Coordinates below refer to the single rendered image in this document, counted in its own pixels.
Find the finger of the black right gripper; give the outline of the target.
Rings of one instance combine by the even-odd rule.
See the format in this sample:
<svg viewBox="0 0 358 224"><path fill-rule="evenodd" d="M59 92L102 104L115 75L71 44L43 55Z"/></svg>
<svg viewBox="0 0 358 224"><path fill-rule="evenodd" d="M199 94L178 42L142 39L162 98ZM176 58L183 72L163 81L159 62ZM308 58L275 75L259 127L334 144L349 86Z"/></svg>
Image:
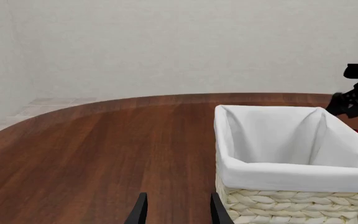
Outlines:
<svg viewBox="0 0 358 224"><path fill-rule="evenodd" d="M346 114L347 103L344 100L342 93L333 94L325 110L334 116Z"/></svg>

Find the cream woven basket white liner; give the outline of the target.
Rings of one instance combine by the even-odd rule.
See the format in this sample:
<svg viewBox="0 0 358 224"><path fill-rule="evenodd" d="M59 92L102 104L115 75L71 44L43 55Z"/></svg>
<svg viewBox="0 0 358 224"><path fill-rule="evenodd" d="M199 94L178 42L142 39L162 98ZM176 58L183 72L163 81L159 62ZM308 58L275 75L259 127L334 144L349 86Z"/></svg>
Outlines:
<svg viewBox="0 0 358 224"><path fill-rule="evenodd" d="M358 134L322 108L220 105L216 191L234 224L358 224Z"/></svg>

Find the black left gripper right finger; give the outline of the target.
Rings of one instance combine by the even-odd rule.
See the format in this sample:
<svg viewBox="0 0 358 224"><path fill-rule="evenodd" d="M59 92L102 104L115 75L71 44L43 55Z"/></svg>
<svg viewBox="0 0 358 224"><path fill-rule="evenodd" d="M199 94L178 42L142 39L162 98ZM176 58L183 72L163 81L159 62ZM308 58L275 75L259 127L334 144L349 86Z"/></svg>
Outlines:
<svg viewBox="0 0 358 224"><path fill-rule="evenodd" d="M212 224L234 224L216 192L211 194L210 210Z"/></svg>

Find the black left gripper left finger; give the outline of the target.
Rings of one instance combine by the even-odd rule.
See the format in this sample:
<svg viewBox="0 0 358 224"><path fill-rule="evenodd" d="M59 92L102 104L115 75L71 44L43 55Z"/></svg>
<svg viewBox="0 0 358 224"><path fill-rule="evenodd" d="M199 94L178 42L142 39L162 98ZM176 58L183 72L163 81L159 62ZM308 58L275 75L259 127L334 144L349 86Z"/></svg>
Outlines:
<svg viewBox="0 0 358 224"><path fill-rule="evenodd" d="M147 210L147 193L141 192L124 224L146 224Z"/></svg>

